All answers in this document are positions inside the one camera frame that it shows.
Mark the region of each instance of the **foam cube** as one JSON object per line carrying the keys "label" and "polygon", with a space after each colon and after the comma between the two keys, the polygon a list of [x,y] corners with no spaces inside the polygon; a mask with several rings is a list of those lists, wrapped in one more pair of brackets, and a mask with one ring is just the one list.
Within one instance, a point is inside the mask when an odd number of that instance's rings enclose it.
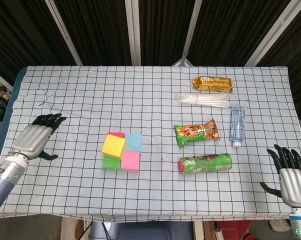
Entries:
{"label": "foam cube", "polygon": [[139,134],[126,134],[127,140],[126,151],[129,152],[142,152],[142,135]]}
{"label": "foam cube", "polygon": [[117,136],[117,137],[120,137],[122,139],[125,138],[125,133],[123,133],[123,132],[108,132],[107,134],[110,134],[110,135],[113,135],[113,136]]}
{"label": "foam cube", "polygon": [[140,169],[140,153],[138,151],[125,151],[120,168],[126,171],[138,171]]}
{"label": "foam cube", "polygon": [[120,170],[121,160],[111,156],[104,155],[102,160],[102,168],[110,169],[110,170]]}
{"label": "foam cube", "polygon": [[115,158],[115,159],[122,159],[123,154],[126,150],[126,139],[121,138],[119,136],[114,136],[107,134],[106,140],[104,145],[102,146],[102,153]]}

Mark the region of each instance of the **black ceiling panel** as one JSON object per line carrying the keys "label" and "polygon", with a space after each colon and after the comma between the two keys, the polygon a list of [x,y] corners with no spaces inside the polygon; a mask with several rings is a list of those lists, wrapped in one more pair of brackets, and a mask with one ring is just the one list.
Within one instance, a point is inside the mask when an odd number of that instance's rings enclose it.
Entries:
{"label": "black ceiling panel", "polygon": [[301,11],[258,66],[288,66],[290,89],[298,118],[301,119]]}
{"label": "black ceiling panel", "polygon": [[289,0],[203,0],[187,59],[242,67]]}
{"label": "black ceiling panel", "polygon": [[55,0],[84,65],[131,65],[124,0]]}
{"label": "black ceiling panel", "polygon": [[195,0],[139,0],[141,64],[171,66],[181,57]]}
{"label": "black ceiling panel", "polygon": [[14,84],[26,66],[75,65],[44,0],[0,0],[0,75]]}

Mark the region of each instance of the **green snack bag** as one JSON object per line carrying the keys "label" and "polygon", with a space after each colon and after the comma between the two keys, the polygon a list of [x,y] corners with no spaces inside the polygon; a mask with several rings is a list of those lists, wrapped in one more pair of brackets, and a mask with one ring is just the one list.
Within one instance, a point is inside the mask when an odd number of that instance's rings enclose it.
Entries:
{"label": "green snack bag", "polygon": [[179,170],[182,174],[216,172],[232,168],[233,161],[228,153],[206,156],[181,157]]}
{"label": "green snack bag", "polygon": [[193,124],[186,126],[175,125],[174,128],[176,132],[176,140],[180,148],[188,142],[220,139],[214,119],[210,120],[206,124]]}

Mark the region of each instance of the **table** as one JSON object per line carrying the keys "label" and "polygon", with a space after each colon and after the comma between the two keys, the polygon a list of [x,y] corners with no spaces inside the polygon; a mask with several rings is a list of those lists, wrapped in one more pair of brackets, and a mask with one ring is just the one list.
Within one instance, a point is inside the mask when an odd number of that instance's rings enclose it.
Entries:
{"label": "table", "polygon": [[[241,148],[229,140],[230,108],[181,106],[176,99],[181,92],[198,92],[190,81],[198,76],[234,80],[231,104],[246,108]],[[279,188],[267,147],[289,146],[301,155],[286,67],[29,66],[14,94],[0,161],[35,117],[62,112],[67,120],[45,148],[59,158],[31,160],[0,217],[54,214],[115,222],[288,217],[290,208],[259,184]],[[212,118],[220,141],[178,147],[175,124]],[[102,169],[109,131],[142,134],[139,172]],[[226,152],[233,159],[229,171],[179,173],[181,156]]]}

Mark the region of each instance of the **robotic hand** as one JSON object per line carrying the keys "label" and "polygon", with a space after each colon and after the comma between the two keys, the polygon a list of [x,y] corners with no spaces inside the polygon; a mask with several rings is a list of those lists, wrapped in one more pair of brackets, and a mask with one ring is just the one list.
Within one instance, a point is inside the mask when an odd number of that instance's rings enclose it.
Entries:
{"label": "robotic hand", "polygon": [[11,155],[0,165],[0,207],[26,171],[29,160],[40,157],[51,161],[58,157],[47,154],[43,149],[65,119],[60,113],[41,115],[13,142]]}
{"label": "robotic hand", "polygon": [[282,198],[291,207],[290,223],[295,239],[301,239],[301,157],[292,149],[291,152],[278,145],[274,145],[278,155],[267,149],[272,157],[279,174],[280,190],[269,188],[264,182],[261,187],[270,194]]}

